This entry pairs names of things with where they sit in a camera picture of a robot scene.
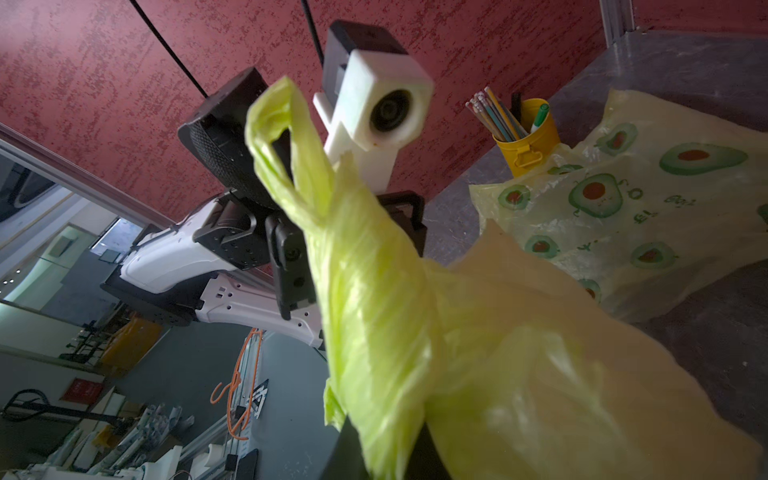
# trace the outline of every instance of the red textured wall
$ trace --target red textured wall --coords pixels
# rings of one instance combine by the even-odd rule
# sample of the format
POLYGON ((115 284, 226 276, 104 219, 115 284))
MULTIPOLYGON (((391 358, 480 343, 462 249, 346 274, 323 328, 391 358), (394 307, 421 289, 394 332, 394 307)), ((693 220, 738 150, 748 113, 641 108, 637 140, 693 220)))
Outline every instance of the red textured wall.
POLYGON ((0 0, 0 122, 174 219, 223 189, 175 134, 202 100, 128 1, 0 0))
MULTIPOLYGON (((247 66, 308 101, 321 70, 298 0, 140 0, 209 92, 247 66)), ((310 0, 323 44, 337 18, 387 27, 436 82, 424 134, 390 190, 432 197, 491 146, 463 104, 490 84, 548 97, 604 50, 595 0, 310 0)), ((175 129, 201 96, 127 0, 0 0, 0 121, 174 218, 221 188, 175 129)))
POLYGON ((768 0, 633 0, 632 5, 641 27, 768 34, 768 0))

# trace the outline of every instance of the yellow-green plastic bag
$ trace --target yellow-green plastic bag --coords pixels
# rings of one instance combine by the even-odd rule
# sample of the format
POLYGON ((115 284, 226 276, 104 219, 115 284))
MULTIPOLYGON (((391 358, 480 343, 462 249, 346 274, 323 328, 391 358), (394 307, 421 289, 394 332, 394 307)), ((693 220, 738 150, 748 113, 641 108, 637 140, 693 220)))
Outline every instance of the yellow-green plastic bag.
POLYGON ((469 191, 481 225, 493 219, 627 323, 768 258, 768 134, 639 91, 612 90, 573 150, 469 191))
POLYGON ((304 231, 323 315, 326 422, 402 478, 424 421, 456 479, 754 478, 760 447, 655 341, 607 316, 493 222, 450 269, 420 259, 334 170, 287 78, 248 112, 256 173, 304 231), (291 130, 295 187, 271 147, 291 130))

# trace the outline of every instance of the black cable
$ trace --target black cable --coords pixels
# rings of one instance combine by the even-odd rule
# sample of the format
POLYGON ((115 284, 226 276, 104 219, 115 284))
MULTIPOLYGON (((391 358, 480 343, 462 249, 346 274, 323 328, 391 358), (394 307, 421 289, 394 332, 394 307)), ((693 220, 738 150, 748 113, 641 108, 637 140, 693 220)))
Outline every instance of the black cable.
POLYGON ((320 358, 323 359, 325 363, 328 363, 328 359, 322 353, 320 353, 318 349, 315 349, 315 351, 317 352, 318 355, 320 355, 320 358))
POLYGON ((323 47, 320 46, 320 39, 317 36, 317 29, 315 28, 315 21, 312 20, 312 12, 310 11, 310 4, 306 0, 301 0, 301 8, 304 9, 304 16, 306 17, 306 24, 310 27, 310 34, 312 35, 312 41, 315 42, 315 50, 317 50, 317 58, 320 59, 320 67, 325 64, 326 60, 323 56, 323 47))
POLYGON ((168 480, 174 480, 174 478, 176 478, 178 475, 180 475, 180 474, 182 474, 182 473, 186 473, 186 474, 187 474, 187 477, 188 477, 188 480, 192 480, 192 474, 191 474, 191 473, 189 473, 189 472, 187 472, 186 470, 179 470, 178 472, 176 472, 176 473, 174 473, 173 475, 171 475, 171 476, 168 478, 168 480))
POLYGON ((189 78, 190 81, 194 84, 194 86, 197 87, 197 90, 199 90, 200 93, 203 94, 205 98, 208 98, 208 94, 205 93, 205 90, 203 90, 203 87, 201 87, 200 84, 197 83, 197 80, 194 79, 194 77, 192 76, 192 73, 189 70, 187 70, 187 67, 185 67, 183 63, 181 63, 181 60, 179 60, 179 58, 176 56, 174 51, 170 48, 170 45, 166 43, 165 39, 163 38, 163 35, 160 35, 160 32, 158 32, 157 29, 154 27, 154 25, 152 25, 152 22, 147 17, 147 14, 145 14, 144 10, 142 10, 139 4, 136 3, 136 0, 129 0, 129 1, 131 2, 131 5, 133 5, 134 8, 136 9, 136 12, 138 12, 139 16, 141 16, 141 19, 144 20, 144 23, 147 24, 147 27, 149 27, 152 33, 154 33, 154 36, 157 37, 157 40, 159 40, 160 43, 165 47, 165 51, 167 51, 168 54, 171 56, 171 58, 173 58, 173 60, 176 62, 176 65, 178 65, 179 68, 181 68, 181 70, 184 72, 187 78, 189 78))

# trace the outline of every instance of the avocado print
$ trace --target avocado print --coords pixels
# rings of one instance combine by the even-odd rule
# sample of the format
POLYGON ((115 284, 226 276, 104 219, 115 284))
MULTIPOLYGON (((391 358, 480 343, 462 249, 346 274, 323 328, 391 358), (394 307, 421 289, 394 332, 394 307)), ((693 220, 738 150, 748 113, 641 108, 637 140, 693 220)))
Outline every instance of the avocado print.
POLYGON ((582 167, 581 165, 566 164, 566 165, 562 165, 561 167, 552 167, 549 170, 547 170, 547 173, 550 175, 565 175, 571 172, 575 172, 576 170, 581 170, 582 168, 584 167, 582 167))
POLYGON ((763 218, 763 222, 768 223, 768 204, 760 205, 757 208, 757 214, 763 218))
POLYGON ((533 253, 537 257, 550 259, 560 251, 558 245, 546 235, 534 235, 528 239, 523 249, 528 253, 533 253))
POLYGON ((637 138, 637 127, 633 124, 619 124, 611 130, 610 134, 598 138, 594 146, 615 157, 631 147, 635 138, 637 138))
POLYGON ((632 251, 630 261, 637 268, 667 268, 675 261, 675 254, 664 242, 643 243, 632 251))
POLYGON ((498 196, 499 204, 509 210, 523 210, 531 199, 531 191, 525 185, 512 185, 498 196))
POLYGON ((600 303, 600 300, 602 300, 603 298, 603 294, 600 291, 600 286, 598 285, 597 282, 595 282, 594 280, 588 280, 585 278, 579 280, 578 282, 581 284, 582 287, 584 287, 584 290, 587 290, 587 293, 592 295, 592 298, 594 298, 594 300, 597 303, 600 303))
POLYGON ((621 209, 624 199, 621 197, 616 177, 611 174, 597 174, 576 185, 568 195, 568 202, 587 215, 606 218, 621 209))
POLYGON ((735 148, 688 143, 669 149, 662 155, 659 167, 673 175, 701 175, 735 167, 746 159, 747 154, 735 148))

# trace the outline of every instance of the plastic bag handle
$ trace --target plastic bag handle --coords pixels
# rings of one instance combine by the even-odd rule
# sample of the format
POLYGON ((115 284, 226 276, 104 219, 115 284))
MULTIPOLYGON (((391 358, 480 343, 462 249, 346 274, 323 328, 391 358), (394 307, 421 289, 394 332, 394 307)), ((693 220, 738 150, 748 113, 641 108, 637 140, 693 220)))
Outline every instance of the plastic bag handle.
POLYGON ((302 230, 320 228, 328 211, 335 172, 301 91, 288 77, 276 81, 248 109, 245 142, 256 159, 256 175, 273 200, 302 230), (287 128, 293 182, 272 147, 287 128))

